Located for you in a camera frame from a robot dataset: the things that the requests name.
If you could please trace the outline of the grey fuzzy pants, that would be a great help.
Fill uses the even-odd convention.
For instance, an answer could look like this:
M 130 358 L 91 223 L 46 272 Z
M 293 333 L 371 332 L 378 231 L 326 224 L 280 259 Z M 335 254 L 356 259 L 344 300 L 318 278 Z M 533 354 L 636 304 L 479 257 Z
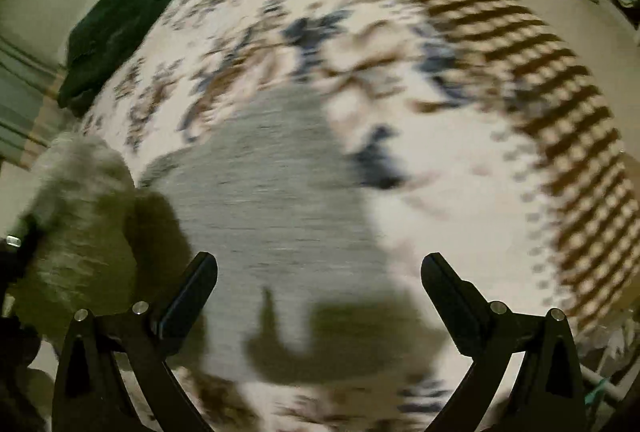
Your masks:
M 427 371 L 446 342 L 393 279 L 360 175 L 306 88 L 262 92 L 201 143 L 132 178 L 102 138 L 64 133 L 34 167 L 46 234 L 13 288 L 60 345 L 75 311 L 170 288 L 201 251 L 219 279 L 171 363 L 234 382 L 307 384 Z

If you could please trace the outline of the floral white bed blanket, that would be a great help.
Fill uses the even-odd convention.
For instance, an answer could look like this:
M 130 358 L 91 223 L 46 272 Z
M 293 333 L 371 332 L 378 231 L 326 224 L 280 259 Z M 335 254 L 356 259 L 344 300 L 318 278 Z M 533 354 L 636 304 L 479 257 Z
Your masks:
M 639 204 L 590 70 L 519 0 L 173 0 L 82 120 L 139 179 L 262 92 L 314 92 L 390 274 L 446 342 L 427 371 L 307 384 L 186 369 L 221 431 L 421 431 L 470 366 L 423 290 L 438 252 L 489 300 L 590 338 L 639 270 Z

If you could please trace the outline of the dark green folded garment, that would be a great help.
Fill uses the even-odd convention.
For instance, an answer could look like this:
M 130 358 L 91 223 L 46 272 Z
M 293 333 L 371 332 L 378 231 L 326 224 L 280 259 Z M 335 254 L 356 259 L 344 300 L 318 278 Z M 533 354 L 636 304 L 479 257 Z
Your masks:
M 73 28 L 58 106 L 80 118 L 172 0 L 99 0 Z

